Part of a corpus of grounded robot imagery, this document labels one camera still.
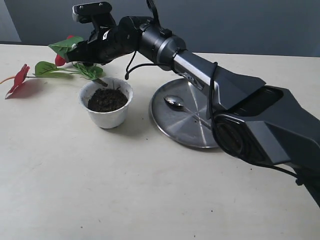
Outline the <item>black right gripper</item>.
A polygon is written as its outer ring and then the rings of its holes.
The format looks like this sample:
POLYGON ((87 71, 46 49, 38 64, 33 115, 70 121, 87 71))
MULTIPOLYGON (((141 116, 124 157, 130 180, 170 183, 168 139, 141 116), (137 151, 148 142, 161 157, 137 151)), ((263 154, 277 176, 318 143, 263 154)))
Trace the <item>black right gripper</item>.
POLYGON ((118 25, 99 33, 98 38, 90 43, 87 41, 73 43, 71 49, 65 54, 65 60, 67 63, 105 65, 134 51, 135 34, 118 25))

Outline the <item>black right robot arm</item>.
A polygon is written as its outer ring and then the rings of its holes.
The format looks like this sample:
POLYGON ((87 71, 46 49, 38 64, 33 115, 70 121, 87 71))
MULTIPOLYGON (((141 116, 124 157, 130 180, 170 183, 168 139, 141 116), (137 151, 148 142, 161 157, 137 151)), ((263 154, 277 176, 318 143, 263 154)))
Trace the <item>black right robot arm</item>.
POLYGON ((320 200, 320 121, 288 89, 233 73, 189 52, 157 17, 125 16, 115 23, 103 13, 74 20, 92 23, 94 30, 65 54, 67 62, 105 65, 139 52, 151 66, 173 71, 206 96, 211 132, 225 153, 263 168, 290 166, 297 185, 320 200))

